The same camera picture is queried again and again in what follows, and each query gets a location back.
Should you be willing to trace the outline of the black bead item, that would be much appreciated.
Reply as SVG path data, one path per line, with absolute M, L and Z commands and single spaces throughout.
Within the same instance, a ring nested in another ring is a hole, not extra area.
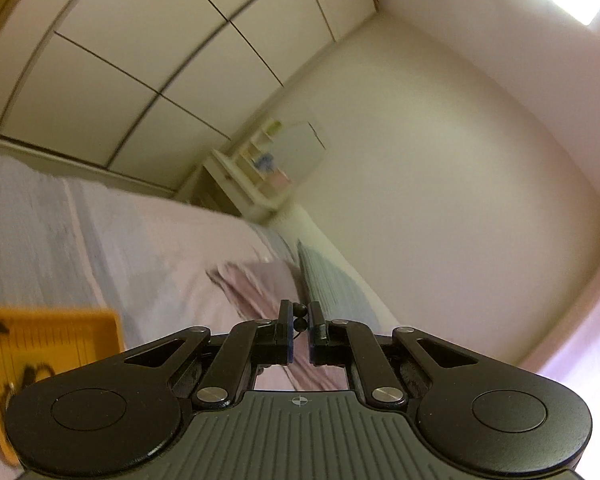
M 304 304 L 294 302 L 292 304 L 292 313 L 294 314 L 294 322 L 292 323 L 294 331 L 297 334 L 301 334 L 309 327 L 308 308 Z

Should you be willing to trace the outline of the oval vanity mirror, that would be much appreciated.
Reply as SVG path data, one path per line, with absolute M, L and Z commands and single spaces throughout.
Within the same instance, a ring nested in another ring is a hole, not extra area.
M 301 184 L 321 165 L 326 145 L 312 122 L 297 122 L 276 136 L 270 147 L 276 169 L 283 171 L 293 186 Z

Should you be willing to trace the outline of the golden plastic tray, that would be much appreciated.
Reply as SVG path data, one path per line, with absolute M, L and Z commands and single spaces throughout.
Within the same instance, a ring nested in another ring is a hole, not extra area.
M 4 462 L 18 464 L 4 428 L 6 408 L 16 393 L 123 349 L 120 316 L 114 310 L 0 307 L 0 455 Z

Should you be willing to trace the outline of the green checked pillow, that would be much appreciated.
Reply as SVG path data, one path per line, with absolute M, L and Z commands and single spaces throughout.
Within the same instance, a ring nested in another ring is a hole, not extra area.
M 378 317 L 366 295 L 349 274 L 302 242 L 297 244 L 300 268 L 309 300 L 317 301 L 326 320 L 350 320 L 379 330 Z

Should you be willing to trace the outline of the white pillow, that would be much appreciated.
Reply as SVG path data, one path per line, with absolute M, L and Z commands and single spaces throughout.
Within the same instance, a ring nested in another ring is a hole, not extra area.
M 297 253 L 297 243 L 302 242 L 315 249 L 335 266 L 338 266 L 341 271 L 347 273 L 362 292 L 364 292 L 366 299 L 378 318 L 380 326 L 384 330 L 392 330 L 400 324 L 376 292 L 366 283 L 362 275 L 344 258 L 344 255 L 332 244 L 306 210 L 299 204 L 295 202 L 286 203 L 274 217 L 268 220 L 266 225 L 286 240 L 294 254 Z

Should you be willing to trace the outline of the pink storage box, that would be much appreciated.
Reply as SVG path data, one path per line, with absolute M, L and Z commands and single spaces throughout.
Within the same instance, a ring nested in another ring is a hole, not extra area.
M 277 168 L 268 176 L 268 185 L 276 192 L 283 193 L 291 186 L 292 181 L 283 170 Z

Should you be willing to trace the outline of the folded pink blanket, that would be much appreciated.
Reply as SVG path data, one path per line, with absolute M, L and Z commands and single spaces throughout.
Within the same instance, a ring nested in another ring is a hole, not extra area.
M 300 268 L 285 260 L 224 262 L 207 275 L 243 320 L 277 318 L 283 300 L 306 302 Z

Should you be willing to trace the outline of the grey striped bedspread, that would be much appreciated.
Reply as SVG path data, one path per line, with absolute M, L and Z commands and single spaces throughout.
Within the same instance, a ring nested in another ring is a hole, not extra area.
M 299 266 L 266 226 L 0 155 L 0 307 L 115 310 L 131 348 L 191 325 L 225 333 L 240 315 L 207 271 L 275 259 Z

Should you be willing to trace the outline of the white sliding wardrobe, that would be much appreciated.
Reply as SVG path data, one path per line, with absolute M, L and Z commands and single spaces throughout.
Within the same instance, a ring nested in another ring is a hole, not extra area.
M 166 195 L 374 0 L 0 0 L 0 151 Z

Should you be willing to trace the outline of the white vanity dressing table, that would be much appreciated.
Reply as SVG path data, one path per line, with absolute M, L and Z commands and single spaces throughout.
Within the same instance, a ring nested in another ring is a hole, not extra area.
M 268 185 L 276 169 L 270 147 L 282 130 L 279 120 L 269 119 L 230 154 L 212 150 L 193 175 L 189 203 L 252 223 L 268 221 L 294 192 L 293 185 L 283 193 Z

